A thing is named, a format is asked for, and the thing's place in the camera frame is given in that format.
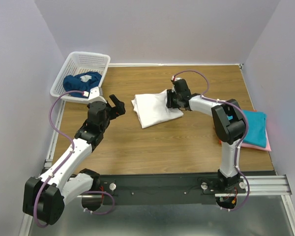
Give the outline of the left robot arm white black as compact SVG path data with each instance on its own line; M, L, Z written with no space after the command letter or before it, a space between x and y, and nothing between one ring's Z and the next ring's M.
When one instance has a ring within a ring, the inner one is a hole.
M98 147L111 120L125 114L125 104L115 95L109 96L114 106L96 98L88 104L88 116L59 160L39 177L25 183L23 212L31 215L40 228L55 224L65 206L77 196L87 193L101 199L111 197L101 186L99 174L84 169L75 177L74 170Z

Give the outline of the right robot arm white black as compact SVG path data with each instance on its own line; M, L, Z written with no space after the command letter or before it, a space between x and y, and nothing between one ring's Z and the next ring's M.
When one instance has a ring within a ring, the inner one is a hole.
M166 90L167 108L184 108L212 117L216 136L222 144L222 161L213 186L223 193L229 192L240 181L240 147L248 132L243 111L234 99L223 101L192 94L184 79L173 78L172 84L173 88Z

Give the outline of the white t shirt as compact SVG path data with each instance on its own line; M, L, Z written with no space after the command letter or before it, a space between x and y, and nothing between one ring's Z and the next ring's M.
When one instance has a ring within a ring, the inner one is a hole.
M167 108L166 90L161 93L136 94L131 103L142 129L183 116L179 109Z

